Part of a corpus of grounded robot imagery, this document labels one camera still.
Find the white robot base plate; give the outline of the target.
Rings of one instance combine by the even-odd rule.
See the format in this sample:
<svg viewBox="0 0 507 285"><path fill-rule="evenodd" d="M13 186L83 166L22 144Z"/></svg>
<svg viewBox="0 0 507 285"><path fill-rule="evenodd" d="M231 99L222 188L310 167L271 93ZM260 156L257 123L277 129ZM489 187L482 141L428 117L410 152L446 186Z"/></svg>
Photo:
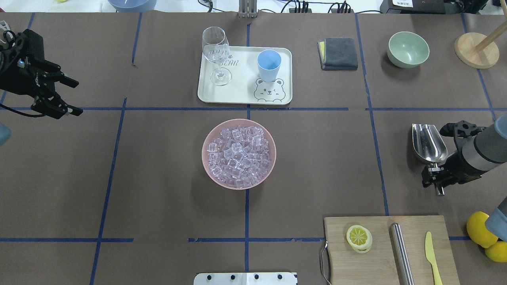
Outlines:
<svg viewBox="0 0 507 285"><path fill-rule="evenodd" d="M194 285L297 285L293 272L229 272L197 274Z"/></svg>

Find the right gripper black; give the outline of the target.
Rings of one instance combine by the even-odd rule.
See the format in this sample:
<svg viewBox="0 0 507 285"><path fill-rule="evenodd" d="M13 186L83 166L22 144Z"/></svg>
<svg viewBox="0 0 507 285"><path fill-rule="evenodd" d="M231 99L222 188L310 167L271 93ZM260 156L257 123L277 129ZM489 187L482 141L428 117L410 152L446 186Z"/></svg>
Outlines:
<svg viewBox="0 0 507 285"><path fill-rule="evenodd" d="M463 150L466 143L471 143L473 150L475 150L474 139L476 135L485 129L485 127L464 120L442 126L439 134L444 137L453 137L456 152L451 154L444 164L436 166L436 171L430 170L429 166L425 166L421 173L423 187L427 188L434 184L437 189L440 189L456 183L465 184L481 178L486 171L471 166L470 162L465 159Z"/></svg>

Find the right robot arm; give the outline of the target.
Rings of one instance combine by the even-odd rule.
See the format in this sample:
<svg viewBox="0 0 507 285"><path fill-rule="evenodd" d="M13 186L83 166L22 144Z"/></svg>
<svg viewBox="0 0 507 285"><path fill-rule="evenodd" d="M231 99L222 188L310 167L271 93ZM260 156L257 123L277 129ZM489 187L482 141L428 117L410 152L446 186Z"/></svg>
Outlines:
<svg viewBox="0 0 507 285"><path fill-rule="evenodd" d="M434 186L438 196L445 187L478 180L507 160L506 116L491 126L468 121L435 125L412 124L415 156L424 164L422 185Z"/></svg>

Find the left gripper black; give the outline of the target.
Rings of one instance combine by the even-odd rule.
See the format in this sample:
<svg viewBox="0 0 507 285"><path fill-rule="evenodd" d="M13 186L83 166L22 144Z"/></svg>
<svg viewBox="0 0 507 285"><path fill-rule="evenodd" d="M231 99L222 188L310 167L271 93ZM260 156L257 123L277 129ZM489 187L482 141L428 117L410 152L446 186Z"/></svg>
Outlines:
<svg viewBox="0 0 507 285"><path fill-rule="evenodd" d="M32 97L34 103L30 108L40 116L54 119L80 116L83 110L67 104L55 91L55 82L71 88L76 88L79 82L45 59L43 38L30 29L17 34L8 30L2 35L7 43L1 47L1 89Z"/></svg>

